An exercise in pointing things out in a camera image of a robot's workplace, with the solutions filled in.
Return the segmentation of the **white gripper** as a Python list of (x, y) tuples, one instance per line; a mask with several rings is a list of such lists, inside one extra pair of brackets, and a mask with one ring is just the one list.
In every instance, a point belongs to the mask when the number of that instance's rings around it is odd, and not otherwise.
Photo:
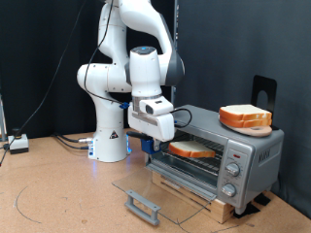
[(154, 151), (160, 150), (160, 141), (166, 142), (174, 137), (174, 118), (170, 113), (152, 116), (137, 113), (129, 106), (127, 118), (131, 128), (155, 138)]

